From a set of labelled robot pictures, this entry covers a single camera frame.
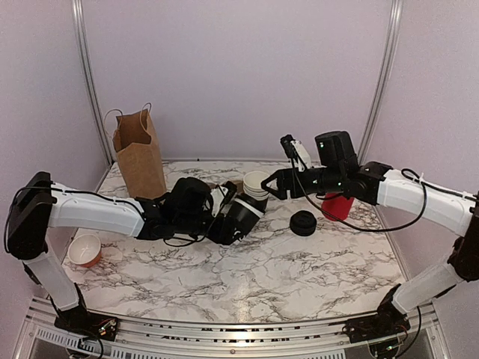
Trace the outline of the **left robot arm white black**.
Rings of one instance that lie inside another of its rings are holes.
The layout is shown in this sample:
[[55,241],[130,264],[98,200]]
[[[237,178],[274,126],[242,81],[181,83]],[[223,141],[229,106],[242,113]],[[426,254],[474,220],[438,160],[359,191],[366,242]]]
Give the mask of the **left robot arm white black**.
[[223,242],[234,237],[234,220],[222,210],[236,192],[232,182],[210,188],[187,177],[156,199],[116,199],[68,188],[41,171],[14,195],[4,229],[4,248],[22,261],[26,273],[48,293],[57,313],[56,327],[112,341],[118,332],[118,318],[87,309],[79,286],[49,249],[47,230],[76,227],[148,241],[185,236],[188,245],[200,239]]

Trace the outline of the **brown paper bag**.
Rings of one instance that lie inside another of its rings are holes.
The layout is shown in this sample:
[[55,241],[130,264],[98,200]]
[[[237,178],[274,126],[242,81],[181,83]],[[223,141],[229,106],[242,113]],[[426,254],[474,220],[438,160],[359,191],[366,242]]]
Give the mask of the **brown paper bag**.
[[151,109],[147,102],[134,114],[124,114],[117,108],[108,111],[117,113],[116,129],[110,137],[130,197],[155,199],[167,192]]

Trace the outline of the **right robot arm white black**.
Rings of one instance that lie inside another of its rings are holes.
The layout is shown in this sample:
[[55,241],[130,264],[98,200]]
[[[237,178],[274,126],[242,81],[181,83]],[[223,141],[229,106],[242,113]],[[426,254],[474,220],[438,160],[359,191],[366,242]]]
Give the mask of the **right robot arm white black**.
[[408,281],[390,289],[375,313],[349,319],[343,332],[351,343],[378,340],[408,331],[408,315],[463,282],[478,280],[478,196],[426,181],[412,169],[395,169],[380,162],[359,164],[350,134],[333,131],[317,135],[320,166],[306,161],[308,154],[292,135],[280,140],[290,168],[277,170],[260,187],[279,200],[309,199],[313,194],[334,194],[409,213],[409,222],[389,227],[400,232],[421,222],[449,231],[456,237],[452,252]]

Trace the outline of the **single black paper cup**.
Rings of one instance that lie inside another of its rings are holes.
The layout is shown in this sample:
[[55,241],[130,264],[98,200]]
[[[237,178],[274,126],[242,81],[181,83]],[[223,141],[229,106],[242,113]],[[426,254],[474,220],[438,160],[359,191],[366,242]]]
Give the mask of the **single black paper cup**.
[[237,197],[228,211],[228,216],[234,220],[233,239],[240,240],[251,232],[257,222],[264,216],[264,212]]

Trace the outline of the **black cup lid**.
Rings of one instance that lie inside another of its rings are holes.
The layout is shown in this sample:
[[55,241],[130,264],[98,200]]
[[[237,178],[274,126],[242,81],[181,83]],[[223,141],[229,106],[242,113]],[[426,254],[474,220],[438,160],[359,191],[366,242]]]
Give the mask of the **black cup lid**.
[[259,218],[264,216],[268,199],[257,200],[246,193],[237,195],[237,199],[241,200],[244,203],[247,203],[251,208],[254,208],[253,213]]

